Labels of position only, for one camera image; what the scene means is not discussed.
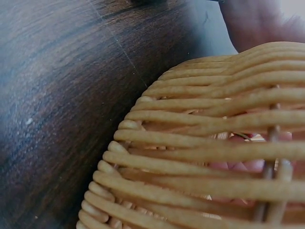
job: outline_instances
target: human hand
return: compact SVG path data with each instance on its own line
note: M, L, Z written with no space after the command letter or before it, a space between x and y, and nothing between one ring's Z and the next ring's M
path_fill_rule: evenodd
M305 42L305 20L288 12L300 0L228 0L220 3L230 39L238 52L276 41Z

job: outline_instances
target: wood grain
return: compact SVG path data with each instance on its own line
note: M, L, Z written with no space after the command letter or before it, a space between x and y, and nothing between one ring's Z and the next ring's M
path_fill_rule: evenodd
M72 229L118 123L147 85L194 57L195 6L5 0L0 8L0 228Z

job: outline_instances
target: tan wicker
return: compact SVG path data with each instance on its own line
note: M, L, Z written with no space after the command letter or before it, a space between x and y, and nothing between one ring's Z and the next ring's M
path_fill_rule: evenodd
M304 87L300 43L171 68L120 123L76 228L305 229L305 169L291 163L305 161L305 141L279 141L305 130ZM227 141L234 133L269 141ZM256 159L260 172L207 166Z

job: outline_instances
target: dark wood surface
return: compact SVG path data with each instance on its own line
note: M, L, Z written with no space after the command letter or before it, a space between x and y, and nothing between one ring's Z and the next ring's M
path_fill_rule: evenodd
M1 1L1 229L75 228L118 123L200 55L196 14L191 0Z

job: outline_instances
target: wicker basket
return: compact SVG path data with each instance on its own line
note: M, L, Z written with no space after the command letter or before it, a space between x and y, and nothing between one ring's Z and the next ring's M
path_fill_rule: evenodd
M76 228L304 229L305 164L292 164L305 161L305 141L279 139L305 130L304 87L300 43L171 68L120 123ZM258 172L209 166L258 159Z

